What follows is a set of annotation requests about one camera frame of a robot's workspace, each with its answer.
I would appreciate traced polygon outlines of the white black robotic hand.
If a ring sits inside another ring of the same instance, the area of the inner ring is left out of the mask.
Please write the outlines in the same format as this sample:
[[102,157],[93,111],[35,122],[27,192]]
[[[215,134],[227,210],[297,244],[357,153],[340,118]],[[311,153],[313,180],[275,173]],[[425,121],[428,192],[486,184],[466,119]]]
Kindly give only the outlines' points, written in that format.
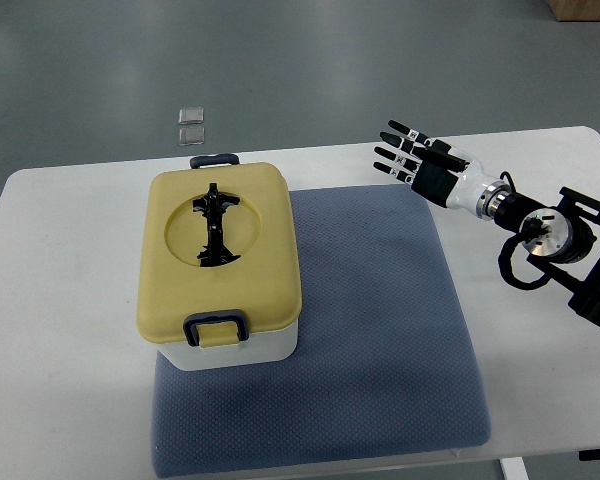
[[427,140],[425,134],[395,120],[389,120],[388,126],[401,135],[382,131],[380,138],[420,161],[380,146],[374,152],[404,169],[418,170],[414,177],[413,172],[374,162],[376,170],[411,184],[415,193],[440,207],[485,212],[488,195],[497,189],[497,179],[486,174],[476,158],[442,140]]

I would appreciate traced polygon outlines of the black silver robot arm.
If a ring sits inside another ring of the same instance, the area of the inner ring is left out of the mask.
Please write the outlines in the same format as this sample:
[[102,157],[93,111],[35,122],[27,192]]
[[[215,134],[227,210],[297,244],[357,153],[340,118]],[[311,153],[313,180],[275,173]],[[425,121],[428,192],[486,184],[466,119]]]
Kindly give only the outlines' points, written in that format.
[[554,281],[569,307],[600,327],[600,201],[567,187],[546,206],[520,193],[509,172],[493,177],[470,154],[395,120],[375,147],[375,169],[427,201],[464,209],[511,232],[497,259],[502,279],[522,291]]

